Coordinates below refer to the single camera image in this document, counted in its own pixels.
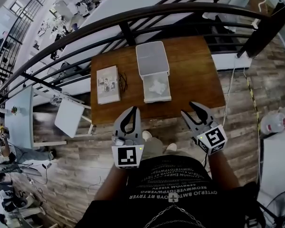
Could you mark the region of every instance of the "silver chain necklace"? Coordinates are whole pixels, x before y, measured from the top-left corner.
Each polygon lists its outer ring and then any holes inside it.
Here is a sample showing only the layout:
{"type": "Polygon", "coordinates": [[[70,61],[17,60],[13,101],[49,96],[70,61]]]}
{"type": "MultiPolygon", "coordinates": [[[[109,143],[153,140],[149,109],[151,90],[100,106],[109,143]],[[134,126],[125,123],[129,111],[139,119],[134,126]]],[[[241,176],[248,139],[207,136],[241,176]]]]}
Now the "silver chain necklace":
{"type": "Polygon", "coordinates": [[[199,226],[199,227],[201,227],[201,228],[205,228],[205,227],[201,224],[200,221],[198,221],[198,220],[195,219],[195,217],[194,217],[193,215],[189,214],[186,210],[181,209],[180,207],[178,207],[178,206],[177,206],[176,204],[174,204],[174,203],[173,203],[171,206],[167,207],[165,210],[159,212],[157,216],[154,216],[154,217],[151,219],[151,221],[150,221],[148,224],[146,224],[146,225],[144,226],[144,228],[149,227],[150,224],[151,224],[153,221],[155,221],[160,215],[162,215],[164,212],[168,211],[168,210],[171,209],[172,207],[174,207],[174,208],[176,208],[176,209],[179,209],[181,212],[183,212],[183,213],[185,213],[186,215],[188,215],[192,220],[194,220],[194,221],[196,222],[196,224],[193,223],[193,222],[189,222],[189,221],[186,222],[186,221],[184,221],[184,220],[173,220],[173,221],[167,221],[167,222],[165,222],[165,223],[161,223],[161,224],[159,224],[159,225],[154,226],[153,228],[156,228],[156,227],[161,226],[161,225],[164,225],[164,224],[173,223],[173,222],[192,223],[193,225],[197,225],[197,226],[199,226]]]}

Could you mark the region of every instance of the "metal railing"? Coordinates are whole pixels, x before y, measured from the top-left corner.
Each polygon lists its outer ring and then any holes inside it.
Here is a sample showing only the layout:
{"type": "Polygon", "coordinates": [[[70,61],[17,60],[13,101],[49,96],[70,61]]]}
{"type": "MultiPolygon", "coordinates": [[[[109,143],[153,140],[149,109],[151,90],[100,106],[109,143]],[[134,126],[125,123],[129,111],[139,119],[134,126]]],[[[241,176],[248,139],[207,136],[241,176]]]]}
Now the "metal railing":
{"type": "MultiPolygon", "coordinates": [[[[155,17],[155,16],[165,16],[165,15],[178,14],[178,13],[189,13],[189,12],[195,12],[195,13],[215,12],[215,13],[235,14],[235,15],[260,19],[261,21],[258,25],[259,29],[255,30],[251,35],[241,35],[241,34],[232,34],[232,35],[230,34],[204,34],[202,35],[204,37],[245,37],[245,38],[248,38],[248,41],[246,43],[240,44],[241,46],[242,45],[243,46],[241,47],[239,51],[237,51],[238,56],[240,56],[244,51],[246,51],[249,57],[254,57],[268,44],[268,42],[278,33],[280,28],[285,24],[285,8],[281,10],[280,6],[283,6],[283,4],[278,4],[274,10],[273,15],[268,16],[268,15],[264,15],[258,12],[247,10],[242,7],[231,6],[231,5],[226,5],[226,4],[203,3],[203,2],[170,3],[170,4],[159,4],[159,5],[154,5],[154,6],[145,7],[145,8],[134,9],[131,11],[123,12],[120,14],[116,14],[116,15],[98,20],[92,24],[86,25],[80,28],[79,30],[72,32],[68,34],[67,36],[61,38],[60,40],[56,41],[55,43],[51,44],[47,48],[40,51],[33,58],[31,58],[28,62],[22,65],[16,72],[14,72],[7,79],[7,81],[0,88],[0,105],[5,103],[5,101],[8,100],[10,97],[13,97],[15,94],[17,94],[18,92],[13,92],[13,91],[17,89],[19,86],[23,85],[28,80],[34,81],[34,83],[30,84],[30,86],[33,86],[37,83],[42,83],[45,85],[46,84],[49,85],[51,88],[61,90],[62,86],[65,86],[75,81],[83,80],[83,79],[86,79],[87,77],[90,77],[90,75],[86,75],[86,76],[77,78],[75,80],[70,80],[68,82],[62,82],[63,79],[67,79],[74,75],[84,74],[84,73],[88,74],[91,66],[81,69],[79,71],[76,71],[72,74],[65,75],[63,77],[54,79],[51,82],[45,82],[46,79],[49,79],[52,76],[60,74],[61,72],[65,72],[66,70],[70,68],[74,68],[83,63],[90,62],[92,57],[84,58],[76,63],[73,63],[71,65],[68,65],[67,67],[57,70],[45,77],[37,78],[36,76],[38,76],[38,74],[43,72],[44,70],[47,70],[48,68],[52,67],[53,65],[59,62],[62,62],[70,57],[73,57],[79,53],[90,50],[92,48],[95,48],[101,45],[106,45],[107,43],[111,43],[111,42],[118,41],[121,39],[125,39],[127,41],[127,44],[130,46],[136,45],[135,36],[153,32],[153,31],[169,31],[169,30],[174,30],[176,28],[178,29],[192,28],[192,26],[203,26],[204,27],[204,26],[217,26],[218,25],[218,22],[210,20],[210,21],[205,21],[202,23],[201,22],[196,22],[196,23],[191,22],[191,23],[184,23],[184,24],[171,24],[171,25],[156,26],[156,27],[144,28],[144,29],[138,29],[138,30],[132,31],[129,27],[129,23],[131,23],[131,21],[136,21],[138,19],[143,19],[143,18],[150,18],[150,17],[155,17]],[[37,70],[31,75],[24,74],[26,70],[31,68],[37,62],[41,61],[43,58],[47,57],[51,53],[57,51],[58,49],[74,41],[77,41],[81,38],[84,38],[88,35],[105,30],[107,28],[111,28],[113,26],[119,26],[121,28],[122,34],[118,34],[114,37],[103,39],[91,45],[80,48],[74,52],[71,52],[68,55],[65,55],[57,59],[56,61],[42,67],[41,69],[37,70]],[[23,76],[25,77],[25,79],[19,82],[14,87],[9,89],[9,85],[19,76],[23,76]]],[[[242,24],[242,23],[219,23],[219,24],[234,26],[234,27],[251,28],[250,24],[242,24]]]]}
{"type": "Polygon", "coordinates": [[[21,10],[0,48],[0,86],[11,76],[27,30],[46,0],[30,0],[21,10]]]}

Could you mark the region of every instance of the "book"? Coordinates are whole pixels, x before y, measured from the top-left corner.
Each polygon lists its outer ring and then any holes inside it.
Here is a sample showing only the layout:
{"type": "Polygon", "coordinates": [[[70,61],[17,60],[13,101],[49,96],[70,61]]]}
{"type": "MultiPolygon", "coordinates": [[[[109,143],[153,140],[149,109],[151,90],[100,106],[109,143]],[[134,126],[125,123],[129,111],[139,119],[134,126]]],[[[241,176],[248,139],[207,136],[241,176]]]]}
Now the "book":
{"type": "Polygon", "coordinates": [[[97,70],[96,78],[98,104],[102,105],[120,101],[118,70],[116,66],[97,70]]]}

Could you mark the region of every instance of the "fan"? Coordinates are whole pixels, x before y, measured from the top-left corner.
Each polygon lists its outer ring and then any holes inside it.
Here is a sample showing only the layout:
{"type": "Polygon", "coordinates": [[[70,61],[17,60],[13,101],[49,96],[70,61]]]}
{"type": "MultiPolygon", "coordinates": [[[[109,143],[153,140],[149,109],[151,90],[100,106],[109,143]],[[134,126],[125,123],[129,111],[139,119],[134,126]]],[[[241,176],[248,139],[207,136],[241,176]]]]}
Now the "fan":
{"type": "Polygon", "coordinates": [[[260,207],[264,210],[267,228],[285,228],[285,192],[277,195],[266,208],[261,204],[260,207]]]}

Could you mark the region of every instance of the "desk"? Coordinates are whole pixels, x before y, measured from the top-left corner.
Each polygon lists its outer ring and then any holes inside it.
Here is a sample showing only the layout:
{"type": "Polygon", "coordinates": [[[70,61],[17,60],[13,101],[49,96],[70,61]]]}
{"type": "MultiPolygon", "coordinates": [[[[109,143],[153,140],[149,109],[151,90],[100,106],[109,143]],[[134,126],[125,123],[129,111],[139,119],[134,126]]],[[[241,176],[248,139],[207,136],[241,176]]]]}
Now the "desk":
{"type": "Polygon", "coordinates": [[[66,141],[34,143],[33,93],[33,87],[27,87],[5,103],[5,109],[11,111],[15,106],[19,110],[16,115],[11,112],[5,114],[4,125],[9,129],[9,142],[15,146],[28,149],[32,149],[33,146],[66,144],[66,141]]]}
{"type": "Polygon", "coordinates": [[[219,77],[203,37],[162,40],[170,66],[168,102],[144,103],[143,81],[138,73],[135,46],[117,49],[92,58],[91,111],[93,124],[113,123],[127,108],[137,106],[141,118],[181,116],[181,109],[192,112],[190,101],[209,108],[225,105],[219,77]],[[128,89],[121,91],[121,101],[97,103],[96,71],[116,65],[118,73],[126,74],[128,89]]]}

